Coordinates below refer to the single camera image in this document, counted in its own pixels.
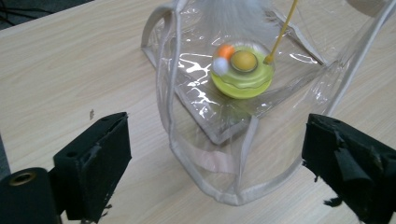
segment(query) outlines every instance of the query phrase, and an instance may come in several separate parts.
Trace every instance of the white ball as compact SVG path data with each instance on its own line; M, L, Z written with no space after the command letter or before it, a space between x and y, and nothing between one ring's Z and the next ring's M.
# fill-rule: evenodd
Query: white ball
M219 57L213 60L212 68L216 75L220 77L225 75L229 69L227 59Z

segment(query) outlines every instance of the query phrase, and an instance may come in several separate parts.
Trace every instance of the wooden table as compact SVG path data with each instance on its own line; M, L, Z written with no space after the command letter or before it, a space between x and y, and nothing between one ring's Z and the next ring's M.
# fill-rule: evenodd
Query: wooden table
M49 170L52 156L97 119L127 111L133 160L100 223L358 223L346 205L322 204L335 194L305 168L239 207L194 185L168 147L154 69L139 46L163 2L96 0L0 32L0 131L11 171ZM395 22L383 27L334 113L394 148Z

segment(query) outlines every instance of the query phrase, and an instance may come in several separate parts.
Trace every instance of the orange ball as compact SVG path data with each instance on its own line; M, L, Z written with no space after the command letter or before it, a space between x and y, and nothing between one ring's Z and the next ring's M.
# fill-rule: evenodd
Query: orange ball
M230 60L234 52L235 52L235 48L232 45L222 45L218 50L218 55L221 58Z

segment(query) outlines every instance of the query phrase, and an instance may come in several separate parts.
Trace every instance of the light wood surface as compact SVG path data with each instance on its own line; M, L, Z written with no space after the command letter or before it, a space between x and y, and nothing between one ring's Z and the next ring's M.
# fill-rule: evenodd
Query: light wood surface
M51 169L53 155L97 119L127 111L133 159L100 223L359 223L346 205L323 205L335 194L304 167L239 207L194 185L168 147L154 69L139 47L149 14L164 2L96 0L0 31L0 132L11 171ZM393 148L395 23L393 16L383 27L334 113Z

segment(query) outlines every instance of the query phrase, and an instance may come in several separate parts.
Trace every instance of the clear plastic bag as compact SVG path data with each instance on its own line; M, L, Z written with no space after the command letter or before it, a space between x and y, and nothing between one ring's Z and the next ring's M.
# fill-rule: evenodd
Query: clear plastic bag
M197 186L240 205L287 180L301 165L308 114L330 116L395 2L301 0L269 88L248 99L214 85L213 56L224 43L269 51L291 0L176 0L158 7L142 49L157 71L170 147Z

